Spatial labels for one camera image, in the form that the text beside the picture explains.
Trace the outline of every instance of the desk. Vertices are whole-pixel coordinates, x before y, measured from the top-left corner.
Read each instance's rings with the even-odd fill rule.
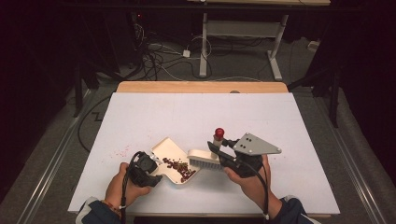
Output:
[[[254,4],[254,5],[304,5],[306,7],[328,6],[330,0],[206,0],[205,4]],[[200,61],[200,77],[206,77],[207,65],[207,36],[208,35],[232,35],[232,36],[252,36],[252,37],[274,37],[275,43],[272,50],[267,51],[269,64],[276,81],[282,81],[279,66],[276,62],[276,54],[282,40],[283,32],[289,15],[283,15],[280,22],[258,22],[258,21],[210,21],[207,13],[203,17],[202,32],[202,53]]]
[[[77,212],[90,196],[104,198],[120,162],[129,162],[137,150],[148,151],[165,137],[186,152],[207,149],[206,141],[218,127],[224,128],[229,139],[251,132],[282,148],[281,154],[271,155],[269,160],[275,195],[297,195],[310,215],[339,214],[292,94],[283,83],[249,82],[121,83],[111,98],[68,211]],[[199,171],[185,186],[175,186],[164,177],[149,195],[128,207],[127,213],[162,217],[262,215],[226,174],[209,170]]]

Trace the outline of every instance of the sleeve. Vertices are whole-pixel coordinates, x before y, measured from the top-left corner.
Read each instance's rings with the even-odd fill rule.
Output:
[[[91,197],[81,206],[76,224],[120,224],[120,219],[107,205]]]
[[[287,196],[280,201],[282,202],[282,208],[277,216],[271,220],[271,224],[320,224],[307,216],[303,205],[296,197]]]

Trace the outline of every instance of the white brush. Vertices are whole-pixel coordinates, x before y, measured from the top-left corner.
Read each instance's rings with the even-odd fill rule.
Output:
[[[213,145],[220,148],[223,136],[224,130],[217,128],[215,130],[215,134],[213,134]],[[195,166],[211,170],[222,170],[222,166],[219,162],[219,156],[211,151],[191,149],[187,153],[187,158],[190,160],[190,164]]]
[[[193,166],[197,166],[202,169],[222,170],[218,155],[211,151],[190,149],[187,153],[187,158]]]

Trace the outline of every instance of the white desk leg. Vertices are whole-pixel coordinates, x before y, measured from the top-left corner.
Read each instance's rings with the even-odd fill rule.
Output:
[[[280,74],[279,66],[277,66],[277,62],[276,62],[276,53],[277,53],[277,49],[279,48],[280,41],[282,40],[282,35],[283,35],[283,32],[285,31],[286,22],[288,21],[288,17],[289,17],[289,15],[284,15],[282,17],[282,22],[279,24],[279,27],[277,28],[274,49],[267,51],[268,60],[270,61],[271,68],[273,70],[274,78],[276,81],[282,80],[282,75]]]
[[[199,65],[199,76],[206,77],[206,63],[207,63],[207,49],[206,49],[206,36],[207,36],[207,13],[204,13],[204,20],[202,23],[202,50],[201,50],[201,62]]]

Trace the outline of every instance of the cable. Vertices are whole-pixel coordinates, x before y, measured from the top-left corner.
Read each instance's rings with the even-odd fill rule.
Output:
[[[154,51],[159,51],[160,49],[162,49],[162,48],[166,48],[166,49],[171,49],[172,51],[171,52],[166,52],[166,51],[160,51],[161,53],[175,53],[175,54],[177,54],[177,55],[181,55],[181,53],[179,53],[179,52],[177,52],[175,49],[172,49],[172,48],[170,48],[170,47],[167,47],[167,46],[165,46],[165,45],[163,45],[163,44],[148,44],[148,46],[150,46],[150,45],[154,45],[154,46],[161,46],[159,49],[157,49],[157,50],[154,50]]]
[[[301,4],[303,4],[304,6],[306,6],[306,3],[302,2],[301,0],[298,0]]]
[[[203,38],[201,35],[198,35],[198,36],[196,36],[195,38],[193,38],[193,39],[191,40],[190,44],[192,44],[192,42],[193,42],[194,40],[199,39],[199,38],[205,40],[206,43],[209,45],[209,52],[208,52],[207,55],[206,55],[206,57],[207,57],[207,56],[209,56],[210,53],[212,52],[212,45],[210,44],[210,42],[209,42],[208,39]]]
[[[262,179],[262,176],[260,175],[260,173],[258,172],[258,171],[256,171],[256,169],[254,169],[250,164],[248,164],[247,162],[245,162],[245,161],[240,161],[239,160],[239,162],[241,162],[242,164],[244,164],[244,165],[246,165],[250,170],[252,170],[255,174],[256,174],[256,176],[259,178],[259,180],[260,180],[260,182],[262,182],[262,187],[264,188],[264,194],[265,194],[265,199],[264,199],[264,208],[263,208],[263,214],[264,214],[264,223],[266,223],[268,220],[269,220],[269,216],[268,216],[268,191],[269,191],[269,188],[268,188],[268,185],[267,185],[267,172],[266,172],[266,170],[265,170],[265,166],[264,166],[264,164],[262,164],[262,167],[264,168],[264,175],[265,175],[265,181],[264,181],[264,179]]]
[[[126,210],[126,187],[128,185],[128,179],[129,179],[129,173],[131,171],[131,167],[134,165],[134,159],[136,158],[137,155],[140,154],[140,151],[137,151],[131,158],[131,161],[129,162],[128,169],[126,170],[125,176],[122,180],[122,195],[121,195],[121,205],[120,205],[120,210],[121,210],[121,224],[125,224],[126,222],[126,215],[125,215],[125,210]]]
[[[256,79],[256,78],[254,78],[254,77],[224,77],[224,78],[213,79],[213,80],[208,80],[208,81],[222,81],[222,80],[233,79],[233,78],[244,78],[244,79],[249,79],[249,80],[254,80],[254,81],[262,82],[261,80]]]
[[[152,77],[155,77],[155,80],[158,80],[157,65],[161,64],[162,61],[159,61],[156,58],[154,58],[149,52],[147,52],[145,54],[145,56],[147,57],[146,59],[143,60],[145,62],[145,65],[144,65],[145,78],[151,80]],[[154,53],[154,56],[159,56],[163,60],[163,57],[161,55]],[[146,61],[150,61],[151,66],[146,66]],[[149,76],[149,72],[151,70],[154,70],[154,75]]]
[[[137,46],[138,48],[143,44],[143,40],[145,38],[145,30],[143,29],[143,27],[137,23],[134,24],[134,26],[137,26],[139,29],[139,33],[137,34],[137,39],[139,39],[139,36],[141,35],[141,40],[140,40],[140,44]]]
[[[91,151],[84,145],[84,143],[82,142],[82,139],[81,139],[81,135],[80,135],[80,130],[81,130],[82,123],[84,122],[85,118],[87,118],[88,115],[91,114],[91,112],[92,112],[97,106],[99,106],[99,104],[101,104],[102,102],[104,102],[105,100],[110,99],[110,98],[111,98],[111,95],[107,96],[106,98],[104,98],[104,99],[100,100],[98,103],[96,103],[96,104],[84,115],[84,117],[82,118],[81,123],[78,125],[78,131],[77,131],[78,141],[79,141],[79,143],[81,144],[81,146],[82,146],[88,153],[90,153]]]
[[[243,38],[239,38],[239,39],[238,38],[236,38],[236,39],[220,38],[220,37],[214,36],[214,35],[210,35],[210,37],[216,38],[216,39],[221,40],[221,41],[229,42],[231,44],[234,44],[234,42],[236,42],[237,45],[241,45],[242,46],[242,47],[235,48],[235,49],[244,49],[244,48],[248,48],[248,47],[257,47],[265,39],[264,37],[255,37],[251,43],[244,44],[244,43],[241,43],[241,42],[250,41],[250,40],[246,40],[246,39],[243,39]]]

